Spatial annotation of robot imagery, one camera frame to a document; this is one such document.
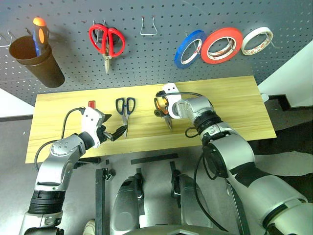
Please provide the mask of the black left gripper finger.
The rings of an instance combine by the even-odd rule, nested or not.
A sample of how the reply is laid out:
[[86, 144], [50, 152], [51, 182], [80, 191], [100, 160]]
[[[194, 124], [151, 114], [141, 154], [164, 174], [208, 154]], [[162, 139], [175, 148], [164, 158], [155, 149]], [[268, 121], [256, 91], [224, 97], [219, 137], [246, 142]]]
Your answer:
[[108, 133], [105, 131], [105, 136], [110, 140], [110, 141], [115, 141], [118, 138], [120, 138], [125, 131], [127, 130], [128, 126], [127, 125], [123, 125], [121, 127], [119, 127], [114, 133]]
[[101, 127], [104, 122], [106, 122], [112, 115], [111, 114], [103, 114], [98, 122], [98, 127]]

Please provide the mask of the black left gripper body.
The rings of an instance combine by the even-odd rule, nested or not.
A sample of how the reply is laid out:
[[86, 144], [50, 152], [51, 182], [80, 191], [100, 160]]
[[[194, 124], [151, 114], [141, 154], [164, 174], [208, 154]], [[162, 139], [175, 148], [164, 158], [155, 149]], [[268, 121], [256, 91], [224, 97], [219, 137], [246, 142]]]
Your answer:
[[106, 127], [104, 125], [101, 125], [100, 127], [97, 128], [96, 134], [100, 144], [108, 140], [108, 136], [106, 134]]

